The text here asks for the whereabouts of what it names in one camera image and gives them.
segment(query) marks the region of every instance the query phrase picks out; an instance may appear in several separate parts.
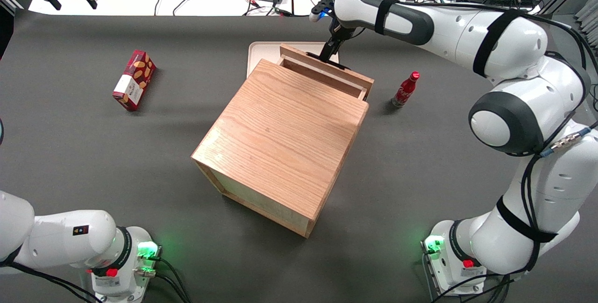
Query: white tray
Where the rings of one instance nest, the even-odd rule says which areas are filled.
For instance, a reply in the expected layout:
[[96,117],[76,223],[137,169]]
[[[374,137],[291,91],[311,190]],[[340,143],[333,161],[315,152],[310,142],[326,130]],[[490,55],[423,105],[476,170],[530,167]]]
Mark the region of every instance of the white tray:
[[[256,68],[258,62],[262,59],[277,63],[280,58],[280,44],[290,45],[303,52],[312,52],[320,54],[325,43],[323,42],[254,42],[249,46],[249,56],[247,59],[247,76]],[[338,63],[338,54],[335,54],[330,60]]]

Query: green led light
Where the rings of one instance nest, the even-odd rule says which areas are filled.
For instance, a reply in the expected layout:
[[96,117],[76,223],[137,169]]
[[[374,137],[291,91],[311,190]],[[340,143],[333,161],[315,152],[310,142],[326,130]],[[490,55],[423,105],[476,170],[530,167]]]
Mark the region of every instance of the green led light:
[[137,245],[137,256],[151,258],[152,256],[156,256],[157,253],[158,245],[156,245],[153,241],[147,241]]
[[430,235],[426,238],[424,244],[429,253],[435,254],[440,252],[440,248],[442,248],[442,245],[444,244],[444,238],[439,235]]

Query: wooden lid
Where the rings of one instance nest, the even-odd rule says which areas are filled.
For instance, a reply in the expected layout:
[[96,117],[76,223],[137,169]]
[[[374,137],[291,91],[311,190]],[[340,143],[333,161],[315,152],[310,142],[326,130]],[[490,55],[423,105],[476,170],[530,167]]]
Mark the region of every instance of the wooden lid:
[[316,220],[367,109],[261,60],[192,158]]

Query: wooden box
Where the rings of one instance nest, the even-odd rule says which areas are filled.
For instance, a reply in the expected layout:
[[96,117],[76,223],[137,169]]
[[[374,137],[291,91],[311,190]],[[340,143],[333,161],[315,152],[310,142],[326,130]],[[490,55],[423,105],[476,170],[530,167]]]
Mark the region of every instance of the wooden box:
[[368,110],[374,80],[280,46],[192,159],[227,197],[309,237]]

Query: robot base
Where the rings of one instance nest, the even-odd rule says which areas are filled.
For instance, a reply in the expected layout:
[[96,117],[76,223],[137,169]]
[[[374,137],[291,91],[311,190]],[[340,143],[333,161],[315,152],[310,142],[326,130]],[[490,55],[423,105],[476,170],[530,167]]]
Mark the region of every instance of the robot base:
[[[425,271],[431,275],[438,294],[469,278],[486,273],[485,267],[465,268],[463,262],[455,256],[448,241],[452,225],[452,220],[439,222],[432,228],[429,237],[421,242],[425,253],[432,252],[432,254],[427,254],[427,269]],[[476,295],[483,291],[484,278],[480,278],[454,288],[445,296]]]
[[124,266],[119,270],[118,277],[96,277],[92,275],[93,289],[96,297],[106,303],[141,303],[150,279],[136,274],[135,269],[155,269],[156,262],[139,256],[139,243],[152,241],[150,234],[141,227],[127,227],[131,235],[131,253]]

